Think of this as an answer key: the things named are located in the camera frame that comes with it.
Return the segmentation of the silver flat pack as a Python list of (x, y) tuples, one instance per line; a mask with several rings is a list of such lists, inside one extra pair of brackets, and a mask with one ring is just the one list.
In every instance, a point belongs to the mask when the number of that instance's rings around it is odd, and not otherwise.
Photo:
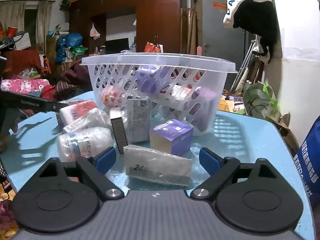
[(137, 145), (123, 148), (126, 175), (163, 185), (188, 186), (193, 161)]

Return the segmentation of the white wrapped roll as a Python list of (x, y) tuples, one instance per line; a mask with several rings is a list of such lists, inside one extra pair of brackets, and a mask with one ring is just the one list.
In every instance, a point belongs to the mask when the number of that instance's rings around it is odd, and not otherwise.
[(73, 162), (84, 155), (95, 157), (113, 145), (111, 131), (104, 127), (83, 129), (57, 137), (57, 150), (62, 162)]

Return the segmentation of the pink white tissue pack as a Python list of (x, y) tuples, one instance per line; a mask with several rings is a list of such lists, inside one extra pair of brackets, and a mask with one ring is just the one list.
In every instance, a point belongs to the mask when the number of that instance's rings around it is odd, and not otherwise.
[(67, 126), (94, 108), (97, 108), (97, 105), (92, 99), (74, 100), (71, 104), (59, 110), (60, 123)]

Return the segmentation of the maroon clothes pile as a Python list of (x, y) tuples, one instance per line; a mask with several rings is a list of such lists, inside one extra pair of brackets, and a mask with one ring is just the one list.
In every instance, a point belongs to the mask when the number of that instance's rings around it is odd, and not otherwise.
[(77, 88), (85, 92), (92, 90), (88, 67), (80, 63), (76, 63), (64, 71), (56, 85), (58, 92)]

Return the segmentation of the window curtain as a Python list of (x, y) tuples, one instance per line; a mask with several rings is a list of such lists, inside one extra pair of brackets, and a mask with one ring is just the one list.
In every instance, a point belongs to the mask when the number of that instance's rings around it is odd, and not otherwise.
[[(25, 31), (27, 3), (27, 0), (1, 1), (1, 24), (4, 30), (14, 27), (18, 32)], [(39, 0), (36, 5), (35, 47), (41, 54), (45, 54), (47, 50), (46, 39), (50, 28), (52, 7), (52, 1)]]

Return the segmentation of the blue plastic bags pile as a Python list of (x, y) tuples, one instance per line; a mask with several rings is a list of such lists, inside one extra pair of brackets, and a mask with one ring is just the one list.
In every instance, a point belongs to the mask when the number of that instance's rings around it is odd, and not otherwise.
[(65, 62), (68, 57), (67, 50), (71, 54), (70, 58), (84, 55), (87, 48), (82, 45), (82, 36), (80, 33), (70, 33), (68, 35), (62, 35), (57, 38), (55, 47), (55, 62)]

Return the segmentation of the dark mesh narrow box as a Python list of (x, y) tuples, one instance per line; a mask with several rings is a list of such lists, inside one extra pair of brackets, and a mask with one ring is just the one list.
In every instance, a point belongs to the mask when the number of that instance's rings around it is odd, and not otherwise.
[(124, 154), (124, 147), (128, 145), (128, 142), (119, 107), (110, 109), (110, 120), (113, 128), (114, 137), (116, 139), (118, 151), (120, 154)]

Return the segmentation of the green white plastic bag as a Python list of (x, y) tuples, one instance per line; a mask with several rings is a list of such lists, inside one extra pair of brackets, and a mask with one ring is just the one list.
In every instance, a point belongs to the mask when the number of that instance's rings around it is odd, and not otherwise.
[(257, 82), (244, 92), (243, 103), (246, 114), (258, 119), (279, 122), (281, 113), (273, 88), (267, 83)]

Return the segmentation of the purple cube box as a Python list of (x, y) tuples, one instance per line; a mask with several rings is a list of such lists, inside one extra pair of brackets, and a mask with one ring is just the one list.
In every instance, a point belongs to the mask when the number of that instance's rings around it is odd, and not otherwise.
[(164, 153), (182, 156), (190, 150), (193, 126), (171, 119), (150, 129), (150, 147)]

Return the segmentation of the grey printed upright box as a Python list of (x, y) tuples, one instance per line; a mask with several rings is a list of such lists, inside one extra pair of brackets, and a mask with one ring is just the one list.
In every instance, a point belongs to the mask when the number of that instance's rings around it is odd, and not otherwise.
[(148, 99), (127, 100), (127, 140), (129, 144), (149, 140), (150, 101)]

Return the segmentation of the clear plastic laundry basket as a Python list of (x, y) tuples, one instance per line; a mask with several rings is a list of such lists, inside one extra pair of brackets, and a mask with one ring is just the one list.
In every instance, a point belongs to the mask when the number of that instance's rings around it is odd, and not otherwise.
[(84, 57), (97, 105), (128, 111), (129, 99), (146, 99), (157, 120), (177, 119), (199, 134), (213, 126), (235, 63), (174, 53), (119, 53)]

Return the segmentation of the red white plastic bag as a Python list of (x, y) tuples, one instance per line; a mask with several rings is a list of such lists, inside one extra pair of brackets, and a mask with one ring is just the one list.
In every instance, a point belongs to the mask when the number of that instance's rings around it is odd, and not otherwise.
[(163, 45), (147, 42), (144, 48), (145, 53), (162, 53)]

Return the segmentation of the grey metal door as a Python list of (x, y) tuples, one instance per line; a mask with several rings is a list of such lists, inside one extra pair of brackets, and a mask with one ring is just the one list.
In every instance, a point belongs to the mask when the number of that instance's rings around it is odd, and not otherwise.
[(232, 61), (239, 71), (248, 50), (248, 34), (224, 26), (227, 0), (191, 0), (191, 7), (197, 12), (197, 44), (202, 55)]

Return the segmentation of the dark red wooden wardrobe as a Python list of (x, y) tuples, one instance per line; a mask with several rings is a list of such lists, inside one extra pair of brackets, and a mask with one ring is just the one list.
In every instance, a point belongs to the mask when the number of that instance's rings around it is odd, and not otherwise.
[(69, 7), (69, 30), (81, 34), (90, 53), (121, 38), (137, 52), (150, 42), (185, 53), (187, 22), (187, 0), (71, 0)]

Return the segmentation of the white hoodie blue letters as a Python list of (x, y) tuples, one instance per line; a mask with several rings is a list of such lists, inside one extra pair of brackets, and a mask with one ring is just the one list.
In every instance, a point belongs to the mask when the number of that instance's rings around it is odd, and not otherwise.
[(254, 54), (270, 63), (279, 38), (278, 21), (273, 0), (227, 0), (223, 19), (226, 28), (241, 28), (257, 35)]

